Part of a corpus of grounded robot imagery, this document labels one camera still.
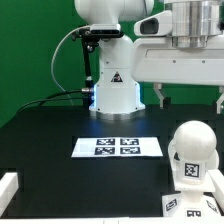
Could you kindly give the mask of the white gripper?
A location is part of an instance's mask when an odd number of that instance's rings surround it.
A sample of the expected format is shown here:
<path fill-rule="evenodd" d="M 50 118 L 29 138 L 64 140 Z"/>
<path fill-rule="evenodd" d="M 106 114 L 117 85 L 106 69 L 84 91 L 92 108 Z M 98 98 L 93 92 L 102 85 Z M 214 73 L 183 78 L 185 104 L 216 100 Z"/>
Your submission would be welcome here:
<path fill-rule="evenodd" d="M 224 35 L 208 39 L 205 48 L 174 48 L 170 38 L 139 38 L 134 42 L 132 77 L 153 84 L 161 109 L 167 109 L 171 98 L 161 83 L 211 85 L 219 87 L 219 98 L 213 111 L 224 110 Z"/>

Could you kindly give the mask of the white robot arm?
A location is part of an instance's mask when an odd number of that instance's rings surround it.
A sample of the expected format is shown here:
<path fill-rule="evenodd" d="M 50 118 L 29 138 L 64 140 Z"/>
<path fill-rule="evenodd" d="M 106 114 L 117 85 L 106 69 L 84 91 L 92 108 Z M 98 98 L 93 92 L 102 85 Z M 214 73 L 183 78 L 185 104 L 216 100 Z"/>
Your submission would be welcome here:
<path fill-rule="evenodd" d="M 100 77 L 90 114 L 127 119 L 145 109 L 141 82 L 154 85 L 160 106 L 169 101 L 164 84 L 217 86 L 224 108 L 224 0 L 74 0 L 88 23 L 83 36 L 100 48 Z"/>

